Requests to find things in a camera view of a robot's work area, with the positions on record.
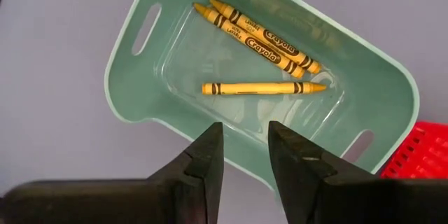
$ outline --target gray table surface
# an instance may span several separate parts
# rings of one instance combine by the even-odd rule
[[[420,120],[448,123],[447,0],[305,0],[402,62]],[[34,179],[152,174],[188,145],[156,123],[126,125],[103,91],[132,0],[3,0],[0,194]],[[219,223],[285,223],[273,194],[226,165]]]

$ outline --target basket handle hole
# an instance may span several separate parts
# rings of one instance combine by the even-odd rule
[[[153,32],[154,26],[162,11],[162,5],[160,3],[154,3],[148,10],[146,14],[145,21],[135,38],[134,45],[132,46],[132,54],[137,56],[140,55],[149,40],[151,33]]]
[[[342,154],[342,159],[354,163],[372,144],[375,134],[370,129],[364,129],[351,142],[350,146]]]

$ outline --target plastic basket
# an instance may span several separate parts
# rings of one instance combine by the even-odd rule
[[[416,123],[381,177],[448,179],[448,125]]]
[[[419,95],[409,72],[301,0],[221,1],[318,60],[321,72],[303,81],[324,83],[328,89],[302,96],[204,96],[205,82],[292,79],[193,10],[192,2],[208,0],[135,0],[106,68],[106,96],[113,112],[125,122],[157,121],[189,140],[221,121],[226,160],[271,186],[271,120],[377,171],[417,117]],[[155,5],[161,11],[146,44],[132,53]],[[357,138],[366,132],[374,138],[359,144]]]

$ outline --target yellow crayon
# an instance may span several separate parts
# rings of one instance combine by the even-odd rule
[[[299,67],[302,67],[313,74],[317,74],[321,70],[321,66],[317,61],[295,49],[292,45],[288,44],[263,26],[252,21],[235,8],[218,0],[210,0],[210,3],[219,13],[228,18],[229,21],[245,29],[261,42],[275,49],[279,54],[293,60]]]
[[[318,83],[205,83],[202,84],[203,95],[280,95],[311,94],[326,89]]]
[[[258,39],[256,39],[237,25],[229,22],[227,18],[219,14],[217,11],[211,10],[198,3],[195,3],[194,6],[196,10],[201,13],[208,21],[221,28],[224,32],[232,35],[239,42],[256,51],[259,55],[262,55],[264,58],[268,59],[270,62],[274,63],[276,66],[283,69],[290,75],[296,78],[301,78],[305,73],[305,70],[299,67],[292,60],[279,55],[269,46],[260,42]]]

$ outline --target red plastic crate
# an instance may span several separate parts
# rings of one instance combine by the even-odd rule
[[[381,177],[448,179],[448,125],[417,122]]]

